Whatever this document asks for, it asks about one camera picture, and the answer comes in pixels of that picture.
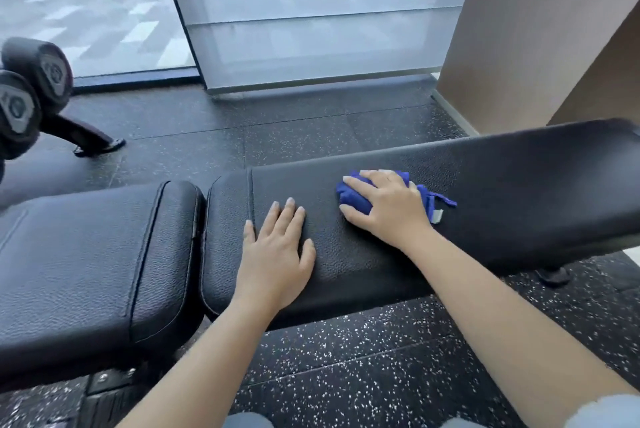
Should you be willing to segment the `person's right hand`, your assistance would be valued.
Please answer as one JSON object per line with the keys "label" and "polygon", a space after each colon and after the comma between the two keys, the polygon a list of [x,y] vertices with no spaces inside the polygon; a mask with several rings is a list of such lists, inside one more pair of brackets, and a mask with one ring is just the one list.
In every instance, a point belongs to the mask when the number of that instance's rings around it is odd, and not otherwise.
{"label": "person's right hand", "polygon": [[358,178],[345,175],[342,181],[372,205],[368,215],[373,220],[369,232],[386,244],[407,253],[431,236],[432,228],[420,193],[414,184],[404,184],[396,173],[396,191],[358,191]]}

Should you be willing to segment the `person's left hand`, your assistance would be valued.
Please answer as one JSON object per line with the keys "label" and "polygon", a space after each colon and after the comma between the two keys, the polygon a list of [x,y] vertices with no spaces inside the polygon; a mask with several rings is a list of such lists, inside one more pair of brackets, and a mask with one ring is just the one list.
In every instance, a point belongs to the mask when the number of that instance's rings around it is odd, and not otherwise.
{"label": "person's left hand", "polygon": [[258,232],[249,258],[242,257],[236,278],[233,304],[258,311],[268,319],[289,306],[307,286],[310,277],[301,277],[300,254],[306,211],[296,205],[297,237],[292,243],[276,236],[276,220],[284,206],[274,202]]}

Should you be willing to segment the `blue cleaning cloth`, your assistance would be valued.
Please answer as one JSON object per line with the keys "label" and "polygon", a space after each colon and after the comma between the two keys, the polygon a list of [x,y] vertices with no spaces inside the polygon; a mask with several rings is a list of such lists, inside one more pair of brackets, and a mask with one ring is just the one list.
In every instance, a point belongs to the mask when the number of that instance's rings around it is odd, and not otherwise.
{"label": "blue cleaning cloth", "polygon": [[[358,174],[359,173],[352,173],[350,176],[359,178]],[[441,200],[448,206],[451,206],[451,207],[457,206],[456,202],[446,198],[443,195],[429,191],[424,185],[415,184],[413,181],[410,180],[410,174],[408,172],[400,172],[397,174],[401,176],[401,179],[404,181],[405,185],[409,186],[412,183],[417,187],[420,193],[422,205],[424,206],[424,209],[431,223],[431,226],[432,226],[431,219],[433,218],[433,215],[436,214],[438,218],[441,219],[443,214],[442,209],[436,209],[435,207],[436,199]],[[347,185],[343,183],[343,181],[337,185],[337,193],[339,196],[339,205],[340,204],[350,205],[354,207],[356,210],[364,214],[368,214],[371,211],[371,207],[372,207],[371,203],[366,198],[363,198],[359,193],[350,189]]]}

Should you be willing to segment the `person's left forearm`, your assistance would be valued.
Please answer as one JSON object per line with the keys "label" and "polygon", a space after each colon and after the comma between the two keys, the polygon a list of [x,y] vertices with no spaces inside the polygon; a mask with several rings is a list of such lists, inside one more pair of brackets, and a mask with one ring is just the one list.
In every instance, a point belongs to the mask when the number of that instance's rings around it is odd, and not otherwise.
{"label": "person's left forearm", "polygon": [[116,428],[221,428],[271,320],[231,303]]}

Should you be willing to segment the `person's right forearm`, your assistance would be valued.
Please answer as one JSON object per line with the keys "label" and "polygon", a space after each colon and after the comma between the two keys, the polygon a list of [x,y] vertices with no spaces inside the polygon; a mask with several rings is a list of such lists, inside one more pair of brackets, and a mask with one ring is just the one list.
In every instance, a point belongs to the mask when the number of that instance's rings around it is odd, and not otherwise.
{"label": "person's right forearm", "polygon": [[436,231],[405,254],[527,428],[563,428],[590,402],[640,395],[578,339]]}

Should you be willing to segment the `black bench back pad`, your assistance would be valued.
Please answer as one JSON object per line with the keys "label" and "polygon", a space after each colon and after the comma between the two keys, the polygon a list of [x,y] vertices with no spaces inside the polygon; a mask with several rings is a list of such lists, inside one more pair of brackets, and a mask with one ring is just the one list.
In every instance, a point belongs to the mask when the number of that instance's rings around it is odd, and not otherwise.
{"label": "black bench back pad", "polygon": [[431,294],[406,256],[339,211],[342,177],[376,168],[409,172],[457,202],[436,230],[497,276],[640,246],[640,126],[628,120],[257,166],[223,175],[209,190],[199,287],[207,316],[221,314],[234,293],[244,222],[260,228],[272,203],[290,197],[306,210],[301,239],[312,238],[316,263],[271,329]]}

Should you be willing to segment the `black bench seat pad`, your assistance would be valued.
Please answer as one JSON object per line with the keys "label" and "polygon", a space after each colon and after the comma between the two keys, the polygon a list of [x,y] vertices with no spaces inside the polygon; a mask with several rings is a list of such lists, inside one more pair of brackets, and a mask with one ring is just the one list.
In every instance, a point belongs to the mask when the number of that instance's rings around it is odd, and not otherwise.
{"label": "black bench seat pad", "polygon": [[204,204],[166,181],[1,212],[0,383],[172,357],[204,318]]}

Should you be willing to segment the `grey roller window blind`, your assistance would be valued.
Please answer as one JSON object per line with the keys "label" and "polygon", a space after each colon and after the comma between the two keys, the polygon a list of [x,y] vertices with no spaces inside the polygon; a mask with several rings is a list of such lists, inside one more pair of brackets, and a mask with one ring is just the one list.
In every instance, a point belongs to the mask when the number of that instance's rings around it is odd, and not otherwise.
{"label": "grey roller window blind", "polygon": [[465,0],[174,0],[211,95],[440,70]]}

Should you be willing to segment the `person's blue jeans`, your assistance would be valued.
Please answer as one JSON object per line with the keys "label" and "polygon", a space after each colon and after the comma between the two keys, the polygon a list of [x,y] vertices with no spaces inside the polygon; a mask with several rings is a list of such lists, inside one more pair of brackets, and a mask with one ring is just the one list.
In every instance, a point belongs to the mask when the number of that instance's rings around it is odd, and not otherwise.
{"label": "person's blue jeans", "polygon": [[[238,413],[229,415],[221,428],[275,428],[265,416],[258,413]],[[480,424],[461,418],[452,418],[439,428],[486,428]]]}

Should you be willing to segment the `black dumbbell rack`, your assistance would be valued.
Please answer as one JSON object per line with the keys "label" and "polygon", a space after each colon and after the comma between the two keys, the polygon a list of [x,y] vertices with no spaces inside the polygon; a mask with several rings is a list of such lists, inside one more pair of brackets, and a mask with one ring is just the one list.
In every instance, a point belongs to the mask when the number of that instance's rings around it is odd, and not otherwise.
{"label": "black dumbbell rack", "polygon": [[124,147],[124,139],[115,139],[83,121],[60,115],[30,118],[25,123],[7,118],[0,112],[0,183],[6,162],[24,155],[41,133],[49,134],[76,146],[76,157],[94,157],[115,152]]}

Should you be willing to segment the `black dumbbell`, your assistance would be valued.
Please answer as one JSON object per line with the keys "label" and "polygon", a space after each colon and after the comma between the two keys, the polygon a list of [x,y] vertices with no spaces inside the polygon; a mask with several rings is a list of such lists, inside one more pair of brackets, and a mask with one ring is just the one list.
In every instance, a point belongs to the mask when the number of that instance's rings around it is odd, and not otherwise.
{"label": "black dumbbell", "polygon": [[0,158],[13,160],[40,136],[42,110],[36,92],[19,74],[0,69]]}
{"label": "black dumbbell", "polygon": [[69,61],[55,44],[34,38],[10,37],[0,50],[5,69],[23,76],[33,87],[46,116],[68,105],[74,76]]}

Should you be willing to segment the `person's light blue sleeve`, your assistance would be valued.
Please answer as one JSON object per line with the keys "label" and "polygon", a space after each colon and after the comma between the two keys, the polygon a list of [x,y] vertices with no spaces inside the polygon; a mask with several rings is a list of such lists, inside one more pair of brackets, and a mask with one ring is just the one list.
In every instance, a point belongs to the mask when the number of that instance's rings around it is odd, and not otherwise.
{"label": "person's light blue sleeve", "polygon": [[640,428],[640,395],[612,395],[590,402],[563,428]]}

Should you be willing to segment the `black window frame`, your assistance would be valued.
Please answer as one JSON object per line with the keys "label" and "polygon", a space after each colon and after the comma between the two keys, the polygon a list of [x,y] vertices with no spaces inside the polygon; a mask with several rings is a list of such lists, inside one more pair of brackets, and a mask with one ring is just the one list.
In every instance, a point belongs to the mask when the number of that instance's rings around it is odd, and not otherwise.
{"label": "black window frame", "polygon": [[73,59],[81,88],[201,84],[177,0],[89,0],[91,40]]}

